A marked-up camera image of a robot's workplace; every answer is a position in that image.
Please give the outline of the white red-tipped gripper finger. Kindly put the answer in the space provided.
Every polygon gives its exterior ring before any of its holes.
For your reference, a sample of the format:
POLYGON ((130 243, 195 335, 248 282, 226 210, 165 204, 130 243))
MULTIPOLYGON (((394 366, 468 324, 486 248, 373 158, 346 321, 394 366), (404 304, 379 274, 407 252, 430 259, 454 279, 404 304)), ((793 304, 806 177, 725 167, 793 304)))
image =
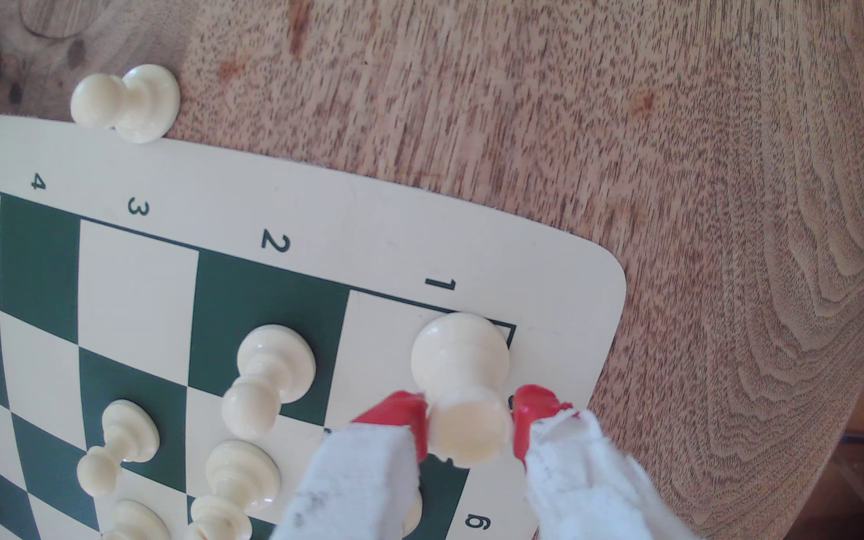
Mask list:
POLYGON ((422 518, 425 395, 397 390, 325 436, 271 539, 404 539, 422 518))
POLYGON ((541 539, 697 539, 594 412, 524 384, 512 395, 512 451, 541 539))

